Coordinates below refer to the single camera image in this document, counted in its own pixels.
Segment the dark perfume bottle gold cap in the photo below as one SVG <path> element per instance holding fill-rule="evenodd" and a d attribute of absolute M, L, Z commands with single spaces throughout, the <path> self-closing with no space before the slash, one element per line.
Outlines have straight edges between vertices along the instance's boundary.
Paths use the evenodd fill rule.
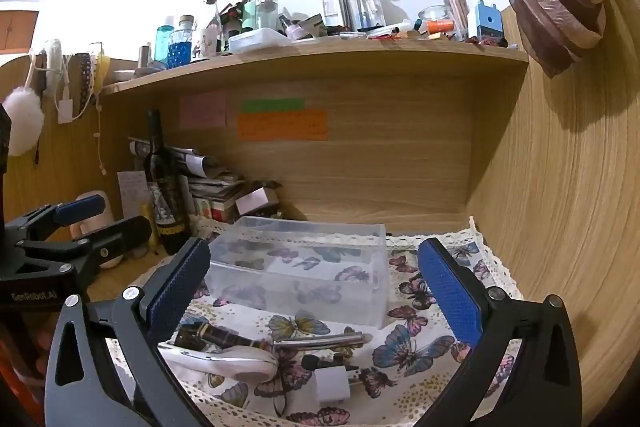
<path fill-rule="evenodd" d="M 219 349 L 251 347 L 266 351 L 271 350 L 270 343 L 265 340 L 251 340 L 229 332 L 227 329 L 220 329 L 208 322 L 180 325 L 175 335 L 174 345 L 195 351 L 203 351 L 209 345 L 216 346 Z"/>

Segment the white handheld thermometer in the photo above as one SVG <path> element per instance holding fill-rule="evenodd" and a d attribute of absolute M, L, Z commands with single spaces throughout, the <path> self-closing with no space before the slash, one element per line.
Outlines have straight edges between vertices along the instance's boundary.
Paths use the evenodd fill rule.
<path fill-rule="evenodd" d="M 167 362 L 247 384 L 271 381 L 279 369 L 279 361 L 274 355 L 252 347 L 235 346 L 218 352 L 203 352 L 160 343 L 157 349 Z"/>

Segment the silver metal flashlight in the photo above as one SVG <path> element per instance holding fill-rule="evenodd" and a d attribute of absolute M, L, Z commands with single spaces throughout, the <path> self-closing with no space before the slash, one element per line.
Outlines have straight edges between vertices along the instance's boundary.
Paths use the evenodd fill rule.
<path fill-rule="evenodd" d="M 288 349 L 295 351 L 314 351 L 341 347 L 355 347 L 368 343 L 372 336 L 363 332 L 343 333 L 340 335 L 299 337 L 273 340 L 274 349 Z"/>

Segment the white travel plug adapter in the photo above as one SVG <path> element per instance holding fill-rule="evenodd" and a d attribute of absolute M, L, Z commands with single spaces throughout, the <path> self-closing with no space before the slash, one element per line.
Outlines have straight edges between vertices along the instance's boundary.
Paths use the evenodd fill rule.
<path fill-rule="evenodd" d="M 346 366 L 321 367 L 314 371 L 314 395 L 319 404 L 341 403 L 352 396 L 352 386 L 359 383 L 360 369 Z"/>

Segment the small black clip microphone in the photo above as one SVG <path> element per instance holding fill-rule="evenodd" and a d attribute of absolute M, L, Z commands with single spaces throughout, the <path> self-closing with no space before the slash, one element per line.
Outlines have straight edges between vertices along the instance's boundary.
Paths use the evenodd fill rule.
<path fill-rule="evenodd" d="M 358 369 L 358 366 L 353 365 L 348 358 L 338 353 L 335 353 L 332 359 L 320 358 L 317 355 L 304 355 L 300 365 L 309 372 L 314 372 L 317 369 L 328 369 L 329 367 L 344 367 L 346 372 L 353 372 Z"/>

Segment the cream pillar candle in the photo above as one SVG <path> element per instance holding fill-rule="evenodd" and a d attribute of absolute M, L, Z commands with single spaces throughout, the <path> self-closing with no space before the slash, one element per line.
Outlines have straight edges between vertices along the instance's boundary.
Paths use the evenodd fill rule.
<path fill-rule="evenodd" d="M 104 209 L 95 216 L 80 220 L 79 222 L 71 225 L 70 235 L 73 237 L 73 239 L 80 239 L 82 236 L 102 230 L 106 228 L 107 225 L 114 225 L 115 223 L 110 200 L 103 191 L 89 191 L 86 193 L 82 193 L 76 197 L 76 202 L 92 196 L 100 196 L 103 199 Z M 100 268 L 102 270 L 115 268 L 116 265 L 119 265 L 119 263 L 122 261 L 122 257 L 124 257 L 123 254 L 119 254 L 117 257 L 107 259 L 107 257 L 113 251 L 113 246 L 108 245 L 108 241 L 110 241 L 112 238 L 113 236 L 104 236 L 100 240 L 100 248 L 104 249 L 104 251 L 107 251 L 107 253 L 102 254 L 103 261 L 100 264 Z"/>

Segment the dark wine bottle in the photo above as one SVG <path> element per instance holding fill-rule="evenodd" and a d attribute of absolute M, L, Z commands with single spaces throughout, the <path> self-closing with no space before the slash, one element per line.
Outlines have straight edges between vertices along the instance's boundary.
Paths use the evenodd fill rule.
<path fill-rule="evenodd" d="M 191 237 L 175 156 L 165 146 L 160 112 L 148 113 L 150 153 L 143 166 L 152 197 L 154 220 L 166 253 L 177 254 Z"/>

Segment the stack of books and papers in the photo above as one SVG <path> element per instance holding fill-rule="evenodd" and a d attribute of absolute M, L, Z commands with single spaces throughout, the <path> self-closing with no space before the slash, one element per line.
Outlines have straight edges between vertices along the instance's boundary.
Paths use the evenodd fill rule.
<path fill-rule="evenodd" d="M 215 158 L 200 155 L 193 148 L 166 146 L 175 156 L 186 215 L 220 222 L 232 222 L 238 215 L 235 201 L 245 180 L 221 166 Z M 129 139 L 129 150 L 142 161 L 150 153 L 150 141 Z"/>

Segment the butterfly print lace cloth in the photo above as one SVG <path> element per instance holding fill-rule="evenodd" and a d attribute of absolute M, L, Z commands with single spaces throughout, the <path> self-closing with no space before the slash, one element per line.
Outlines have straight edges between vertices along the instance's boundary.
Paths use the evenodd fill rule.
<path fill-rule="evenodd" d="M 485 287 L 498 286 L 514 299 L 523 300 L 508 269 L 485 244 L 473 218 L 459 232 L 430 235 L 387 236 L 390 256 L 390 299 L 382 329 L 370 329 L 367 341 L 358 346 L 335 346 L 322 350 L 277 350 L 280 373 L 263 384 L 244 384 L 230 377 L 200 373 L 168 361 L 183 390 L 214 426 L 411 426 L 449 383 L 470 348 L 462 343 L 445 320 L 435 298 L 418 270 L 419 245 L 436 237 L 457 260 L 472 271 Z M 196 292 L 180 326 L 229 326 L 248 338 L 309 340 L 299 320 L 283 315 L 252 311 L 250 308 L 213 299 L 208 291 Z M 395 329 L 407 331 L 412 348 L 408 355 L 436 355 L 425 371 L 407 376 L 409 366 L 375 365 L 373 352 L 385 345 Z M 341 362 L 349 379 L 349 398 L 320 402 L 320 384 L 315 373 L 303 368 L 303 358 L 319 362 Z"/>

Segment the orange sticky note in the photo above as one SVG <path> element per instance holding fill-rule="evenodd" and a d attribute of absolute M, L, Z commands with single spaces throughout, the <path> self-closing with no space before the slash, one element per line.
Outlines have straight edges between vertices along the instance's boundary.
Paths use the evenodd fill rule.
<path fill-rule="evenodd" d="M 328 113 L 325 109 L 301 109 L 240 114 L 238 137 L 247 142 L 326 141 Z"/>

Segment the white plastic tray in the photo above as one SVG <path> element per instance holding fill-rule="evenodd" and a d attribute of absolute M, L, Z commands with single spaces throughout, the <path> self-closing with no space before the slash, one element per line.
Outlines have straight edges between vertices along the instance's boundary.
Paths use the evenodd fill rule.
<path fill-rule="evenodd" d="M 240 54 L 270 48 L 284 48 L 292 41 L 272 28 L 259 28 L 229 38 L 229 52 Z"/>

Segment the wooden shelf board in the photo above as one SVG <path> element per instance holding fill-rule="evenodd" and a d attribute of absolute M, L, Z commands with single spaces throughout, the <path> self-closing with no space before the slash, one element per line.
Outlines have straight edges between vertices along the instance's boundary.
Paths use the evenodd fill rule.
<path fill-rule="evenodd" d="M 500 46 L 430 40 L 323 38 L 218 56 L 175 69 L 116 82 L 105 96 L 131 92 L 198 92 L 268 81 L 330 78 L 495 78 L 524 72 L 523 51 Z"/>

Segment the clear toothbrush package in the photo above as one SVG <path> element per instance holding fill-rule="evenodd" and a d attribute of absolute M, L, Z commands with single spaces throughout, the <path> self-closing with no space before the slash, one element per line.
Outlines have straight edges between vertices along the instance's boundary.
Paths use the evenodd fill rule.
<path fill-rule="evenodd" d="M 322 9 L 328 27 L 367 31 L 386 25 L 381 0 L 322 0 Z"/>

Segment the blue pencil sharpener box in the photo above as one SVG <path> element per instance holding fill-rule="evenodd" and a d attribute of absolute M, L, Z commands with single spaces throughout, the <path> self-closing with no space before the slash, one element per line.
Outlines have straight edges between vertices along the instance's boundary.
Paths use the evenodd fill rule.
<path fill-rule="evenodd" d="M 477 2 L 475 18 L 478 38 L 503 38 L 501 12 L 494 4 L 486 4 L 483 0 Z"/>

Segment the glitter tube container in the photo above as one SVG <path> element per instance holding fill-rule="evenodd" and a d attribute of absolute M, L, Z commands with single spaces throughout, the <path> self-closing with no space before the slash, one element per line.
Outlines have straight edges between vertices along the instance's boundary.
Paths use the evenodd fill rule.
<path fill-rule="evenodd" d="M 442 0 L 448 6 L 452 20 L 454 21 L 454 31 L 459 40 L 469 37 L 469 5 L 466 0 Z"/>

